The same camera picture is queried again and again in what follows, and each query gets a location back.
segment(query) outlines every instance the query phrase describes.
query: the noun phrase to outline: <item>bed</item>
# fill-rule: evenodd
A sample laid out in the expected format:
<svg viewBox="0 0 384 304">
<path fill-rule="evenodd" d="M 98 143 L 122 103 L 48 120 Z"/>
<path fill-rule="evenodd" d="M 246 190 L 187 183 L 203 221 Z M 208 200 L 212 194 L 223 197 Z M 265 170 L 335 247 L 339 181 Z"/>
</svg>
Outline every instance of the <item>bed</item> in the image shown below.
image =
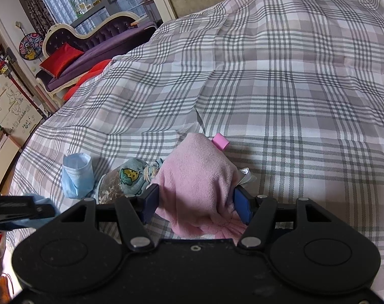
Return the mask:
<svg viewBox="0 0 384 304">
<path fill-rule="evenodd" d="M 384 0 L 225 0 L 163 24 L 38 128 L 10 194 L 65 210 L 68 151 L 90 154 L 99 179 L 165 158 L 188 132 L 224 134 L 225 154 L 257 177 L 253 195 L 310 197 L 371 239 L 384 298 Z M 157 216 L 147 228 L 176 237 Z"/>
</svg>

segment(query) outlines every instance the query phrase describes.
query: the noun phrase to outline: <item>red fabric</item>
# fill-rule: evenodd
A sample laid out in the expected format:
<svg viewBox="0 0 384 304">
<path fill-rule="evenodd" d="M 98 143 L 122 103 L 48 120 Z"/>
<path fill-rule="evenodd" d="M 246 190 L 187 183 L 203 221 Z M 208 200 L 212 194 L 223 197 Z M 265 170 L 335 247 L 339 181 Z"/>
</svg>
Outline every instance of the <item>red fabric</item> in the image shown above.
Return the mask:
<svg viewBox="0 0 384 304">
<path fill-rule="evenodd" d="M 112 59 L 110 60 L 104 60 L 100 63 L 97 63 L 93 68 L 91 68 L 87 73 L 85 73 L 81 78 L 79 78 L 78 82 L 75 86 L 70 88 L 70 90 L 67 91 L 67 93 L 64 95 L 63 100 L 66 102 L 69 100 L 72 95 L 78 90 L 79 86 L 82 85 L 85 81 L 89 80 L 90 78 L 96 77 L 97 75 L 101 74 L 106 66 L 110 63 Z"/>
<path fill-rule="evenodd" d="M 83 51 L 73 48 L 66 42 L 42 62 L 40 68 L 52 77 L 58 78 L 68 66 L 83 54 Z"/>
</svg>

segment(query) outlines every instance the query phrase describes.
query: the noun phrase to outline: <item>tufted sofa back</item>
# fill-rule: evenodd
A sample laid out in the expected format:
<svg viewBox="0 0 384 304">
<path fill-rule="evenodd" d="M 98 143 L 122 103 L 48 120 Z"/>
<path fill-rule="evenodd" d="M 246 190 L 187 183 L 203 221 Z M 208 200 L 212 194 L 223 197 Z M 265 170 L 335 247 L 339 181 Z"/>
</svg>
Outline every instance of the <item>tufted sofa back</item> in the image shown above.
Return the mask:
<svg viewBox="0 0 384 304">
<path fill-rule="evenodd" d="M 128 26 L 135 20 L 129 16 L 118 16 L 102 25 L 95 33 L 86 38 L 79 38 L 67 28 L 55 30 L 46 41 L 46 52 L 50 56 L 64 43 L 86 52 L 90 48 L 118 35 L 128 29 Z"/>
</svg>

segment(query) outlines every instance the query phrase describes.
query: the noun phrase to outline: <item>black device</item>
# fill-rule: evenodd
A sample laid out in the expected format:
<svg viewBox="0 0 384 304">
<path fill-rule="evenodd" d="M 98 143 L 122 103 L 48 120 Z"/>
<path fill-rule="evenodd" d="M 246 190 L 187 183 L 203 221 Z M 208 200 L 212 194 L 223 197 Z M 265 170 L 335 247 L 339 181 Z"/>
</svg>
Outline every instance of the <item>black device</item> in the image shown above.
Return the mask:
<svg viewBox="0 0 384 304">
<path fill-rule="evenodd" d="M 238 186 L 233 199 L 248 227 L 237 246 L 231 239 L 154 245 L 143 223 L 158 196 L 153 185 L 114 204 L 85 199 L 38 229 L 13 252 L 24 289 L 11 303 L 384 303 L 370 290 L 378 249 L 308 198 L 279 204 Z M 100 222 L 116 222 L 122 244 L 100 232 Z"/>
</svg>

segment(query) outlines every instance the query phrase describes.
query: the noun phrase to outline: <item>yellow cartoon character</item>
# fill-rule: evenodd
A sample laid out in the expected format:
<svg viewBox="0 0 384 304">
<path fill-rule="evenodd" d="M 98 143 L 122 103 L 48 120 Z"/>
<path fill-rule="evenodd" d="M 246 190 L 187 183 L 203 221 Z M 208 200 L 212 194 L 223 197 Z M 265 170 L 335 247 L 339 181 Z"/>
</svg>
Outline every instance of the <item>yellow cartoon character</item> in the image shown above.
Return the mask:
<svg viewBox="0 0 384 304">
<path fill-rule="evenodd" d="M 132 185 L 139 178 L 139 173 L 132 169 L 120 169 L 120 182 L 126 185 Z"/>
<path fill-rule="evenodd" d="M 34 55 L 35 55 L 35 53 L 34 53 L 33 48 L 29 48 L 29 49 L 27 50 L 26 55 L 25 55 L 25 59 L 26 59 L 26 60 L 34 60 Z"/>
</svg>

